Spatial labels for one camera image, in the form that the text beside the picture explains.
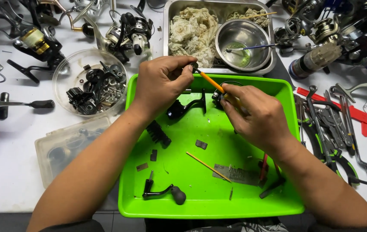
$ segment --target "bamboo skewer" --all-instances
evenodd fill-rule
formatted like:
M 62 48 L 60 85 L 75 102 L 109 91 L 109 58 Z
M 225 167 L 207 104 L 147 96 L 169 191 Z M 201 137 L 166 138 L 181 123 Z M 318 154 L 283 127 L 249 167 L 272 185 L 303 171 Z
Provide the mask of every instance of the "bamboo skewer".
M 206 163 L 202 162 L 200 159 L 196 158 L 196 157 L 195 157 L 195 156 L 193 156 L 191 153 L 186 152 L 186 154 L 188 154 L 188 155 L 192 156 L 194 159 L 196 159 L 197 161 L 199 161 L 199 162 L 200 162 L 200 163 L 202 163 L 203 165 L 207 166 L 209 169 L 211 169 L 212 171 L 214 171 L 216 174 L 218 174 L 218 175 L 222 176 L 223 178 L 225 178 L 225 180 L 227 180 L 227 181 L 229 181 L 229 182 L 231 182 L 231 183 L 232 183 L 232 181 L 231 181 L 231 180 L 229 180 L 226 176 L 222 175 L 222 174 L 221 174 L 220 172 L 218 172 L 217 170 L 215 170 L 215 169 L 211 168 L 209 165 L 207 165 Z
M 266 13 L 266 14 L 257 14 L 257 15 L 253 15 L 253 16 L 248 16 L 248 17 L 243 17 L 240 19 L 244 19 L 244 18 L 254 18 L 254 17 L 259 17 L 259 16 L 265 16 L 265 15 L 269 15 L 269 14 L 276 14 L 278 12 L 271 12 L 271 13 Z

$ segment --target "green plastic tray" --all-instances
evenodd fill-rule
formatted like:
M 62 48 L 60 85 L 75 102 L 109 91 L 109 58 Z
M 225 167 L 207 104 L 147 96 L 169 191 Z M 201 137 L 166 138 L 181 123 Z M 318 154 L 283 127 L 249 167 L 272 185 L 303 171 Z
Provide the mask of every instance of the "green plastic tray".
M 132 150 L 119 182 L 119 212 L 130 218 L 180 218 L 218 219 L 255 218 L 300 214 L 303 203 L 289 181 L 264 199 L 259 194 L 277 180 L 274 163 L 268 157 L 268 181 L 263 189 L 257 186 L 229 183 L 212 176 L 212 171 L 196 161 L 186 152 L 213 167 L 215 164 L 259 171 L 258 159 L 264 152 L 248 144 L 239 134 L 234 133 L 226 114 L 212 103 L 215 88 L 200 75 L 194 75 L 192 93 L 183 94 L 178 99 L 183 105 L 201 97 L 201 89 L 206 90 L 207 113 L 201 108 L 191 108 L 179 120 L 169 120 L 165 114 L 156 121 L 172 140 L 169 147 L 162 149 L 155 144 L 145 130 Z M 258 77 L 209 75 L 217 83 L 238 81 L 243 85 L 253 85 L 263 92 L 276 97 L 283 105 L 289 130 L 299 139 L 296 111 L 292 88 L 284 80 Z M 128 84 L 126 108 L 135 96 L 137 75 Z M 203 150 L 195 146 L 196 140 L 208 144 Z M 150 161 L 152 149 L 157 149 L 157 161 Z M 136 166 L 148 163 L 149 168 L 138 172 Z M 144 200 L 142 198 L 145 179 L 154 170 L 154 184 L 151 191 L 164 190 L 170 184 L 178 186 L 186 193 L 186 202 L 177 205 L 169 193 Z M 232 200 L 229 200 L 233 187 Z

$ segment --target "red ruler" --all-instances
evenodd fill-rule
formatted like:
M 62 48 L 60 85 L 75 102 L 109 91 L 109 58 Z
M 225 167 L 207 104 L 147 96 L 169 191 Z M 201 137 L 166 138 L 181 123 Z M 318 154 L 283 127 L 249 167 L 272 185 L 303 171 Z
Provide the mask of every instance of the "red ruler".
M 296 92 L 306 97 L 308 96 L 310 91 L 303 89 L 301 87 L 298 87 Z M 314 94 L 312 96 L 312 99 L 315 101 L 326 101 L 324 97 L 318 94 Z M 341 108 L 341 104 L 337 102 L 332 102 L 332 103 L 334 103 L 336 106 Z M 351 118 L 361 122 L 361 133 L 363 136 L 367 137 L 367 113 L 355 108 L 354 106 L 350 106 L 350 113 L 351 113 Z

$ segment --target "stainless steel tray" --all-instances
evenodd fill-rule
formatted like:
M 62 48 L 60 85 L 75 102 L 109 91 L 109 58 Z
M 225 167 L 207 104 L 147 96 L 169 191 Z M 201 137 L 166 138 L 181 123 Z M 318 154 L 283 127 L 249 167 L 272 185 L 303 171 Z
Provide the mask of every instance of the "stainless steel tray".
M 218 23 L 223 24 L 227 18 L 227 16 L 235 11 L 238 11 L 240 14 L 245 13 L 248 8 L 261 10 L 264 9 L 267 13 L 271 11 L 265 4 L 254 1 L 254 0 L 169 0 L 165 4 L 164 15 L 163 15 L 163 55 L 170 55 L 168 42 L 170 36 L 170 28 L 169 24 L 172 18 L 176 15 L 179 15 L 179 12 L 184 10 L 185 8 L 207 8 L 209 9 L 210 14 L 214 14 L 218 17 Z M 271 39 L 271 43 L 275 43 L 274 39 L 274 28 L 272 25 L 272 15 L 268 15 L 269 26 L 265 28 L 266 33 L 269 35 Z M 263 75 L 270 72 L 276 64 L 276 51 L 272 49 L 271 58 L 268 63 L 261 69 L 253 72 L 242 72 L 236 69 L 230 69 L 227 66 L 222 67 L 219 65 L 219 68 L 214 65 L 210 69 L 200 69 L 205 73 L 220 73 L 220 74 L 237 74 L 237 75 L 247 75 L 247 76 L 256 76 Z

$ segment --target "table surface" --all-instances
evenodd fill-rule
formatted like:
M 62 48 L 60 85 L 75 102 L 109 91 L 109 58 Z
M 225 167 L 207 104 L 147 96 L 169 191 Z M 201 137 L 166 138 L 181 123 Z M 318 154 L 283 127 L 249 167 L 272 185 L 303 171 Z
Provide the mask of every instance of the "table surface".
M 67 9 L 71 8 L 69 1 L 62 1 Z M 128 2 L 119 0 L 117 9 L 120 13 L 132 12 L 129 5 L 137 5 L 138 0 L 130 0 Z M 284 20 L 289 14 L 282 8 L 280 4 L 273 5 L 271 10 L 278 12 L 273 14 L 274 28 L 282 27 Z M 155 32 L 150 43 L 153 47 L 153 57 L 159 57 L 163 54 L 162 40 L 163 32 L 158 31 L 159 26 L 163 28 L 163 9 L 159 12 L 146 7 L 144 14 L 154 22 Z M 106 9 L 98 20 L 100 31 L 105 34 L 109 26 L 112 24 Z M 82 33 L 72 32 L 69 27 L 67 17 L 63 19 L 62 25 L 56 28 L 56 38 L 62 43 L 62 53 L 68 56 L 74 52 L 83 49 L 96 48 L 96 42 L 86 39 Z M 308 37 L 302 37 L 298 40 L 299 44 L 309 43 Z M 286 56 L 280 56 L 280 60 L 287 68 L 289 64 L 304 55 L 301 51 L 294 51 Z M 4 66 L 1 71 L 7 77 L 7 81 L 0 84 L 0 93 L 8 92 L 10 101 L 31 102 L 35 100 L 54 99 L 52 90 L 52 74 L 45 72 L 37 72 L 35 76 L 40 79 L 40 84 L 25 77 L 22 73 L 6 63 L 11 59 L 22 66 L 44 64 L 36 59 L 15 50 L 11 46 L 5 36 L 0 34 L 0 63 Z M 132 56 L 131 61 L 125 65 L 130 76 L 138 72 L 139 63 L 145 60 L 145 56 Z M 344 87 L 351 87 L 355 84 L 367 82 L 367 71 L 361 67 L 345 66 L 340 64 L 331 64 L 331 73 L 326 75 L 323 71 L 318 71 L 303 81 L 293 81 L 296 87 L 308 88 L 310 85 L 316 85 L 319 94 L 325 89 L 335 85 L 336 82 L 341 83 Z M 360 89 L 355 92 L 356 103 L 354 106 L 363 109 L 364 103 L 367 102 L 367 89 Z M 52 112 L 36 111 L 30 107 L 9 107 L 9 117 L 0 121 L 0 213 L 23 213 L 32 212 L 40 196 L 44 192 L 42 179 L 40 176 L 39 165 L 37 162 L 34 141 L 44 137 L 46 133 L 53 130 L 64 128 L 78 122 L 86 120 L 86 118 L 75 116 L 67 112 L 60 105 L 57 105 Z M 359 143 L 359 151 L 361 158 L 367 162 L 367 137 L 361 134 L 360 122 L 353 121 L 357 141 Z M 309 139 L 305 135 L 308 149 L 312 148 L 308 143 Z M 367 173 L 357 165 L 355 158 L 350 157 L 347 153 L 344 156 L 354 165 L 358 176 L 362 180 L 367 181 Z M 356 188 L 367 201 L 367 185 L 360 185 Z M 117 210 L 117 188 L 111 192 L 110 197 L 105 204 L 104 210 Z

